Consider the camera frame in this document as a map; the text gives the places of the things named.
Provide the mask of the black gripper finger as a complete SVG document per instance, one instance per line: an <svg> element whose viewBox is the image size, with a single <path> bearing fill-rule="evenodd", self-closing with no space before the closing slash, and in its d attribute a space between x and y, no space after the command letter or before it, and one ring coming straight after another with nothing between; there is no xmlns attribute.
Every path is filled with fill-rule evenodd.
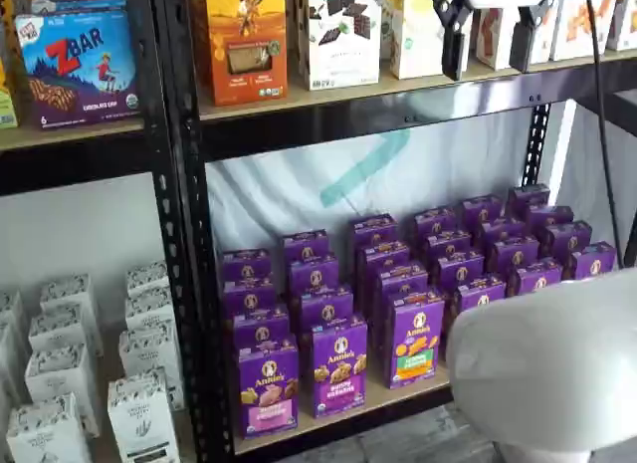
<svg viewBox="0 0 637 463"><path fill-rule="evenodd" d="M529 71L531 65L532 46L537 29L554 2L555 0L540 0L534 5L519 8L520 20L514 28L510 66L523 74Z"/></svg>
<svg viewBox="0 0 637 463"><path fill-rule="evenodd" d="M462 29L472 13L472 8L467 0L432 0L432 2L444 29L442 72L447 78L459 81L462 77L463 55L467 49Z"/></svg>

